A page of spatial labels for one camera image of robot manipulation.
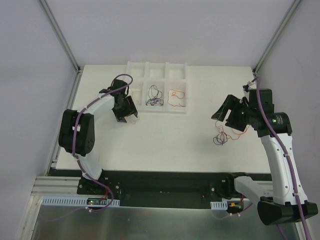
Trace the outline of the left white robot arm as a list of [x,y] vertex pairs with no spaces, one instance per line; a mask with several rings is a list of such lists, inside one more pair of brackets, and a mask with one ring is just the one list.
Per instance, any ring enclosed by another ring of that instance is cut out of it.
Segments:
[[112,111],[119,123],[127,117],[138,117],[138,111],[129,95],[133,77],[129,74],[116,76],[108,88],[99,91],[97,97],[80,110],[66,109],[63,112],[58,145],[71,154],[77,162],[82,176],[89,181],[88,188],[99,195],[105,191],[106,183],[99,177],[102,167],[94,154],[96,145],[95,123],[107,112]]

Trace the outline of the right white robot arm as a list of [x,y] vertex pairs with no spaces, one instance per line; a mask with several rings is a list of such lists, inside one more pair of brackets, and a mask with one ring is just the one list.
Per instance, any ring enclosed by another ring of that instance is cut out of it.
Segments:
[[244,172],[230,173],[222,186],[224,198],[247,197],[257,207],[266,226],[296,223],[318,214],[301,185],[292,150],[292,128],[288,115],[275,112],[271,89],[249,89],[239,99],[229,94],[212,119],[243,132],[251,126],[265,149],[272,191],[259,186]]

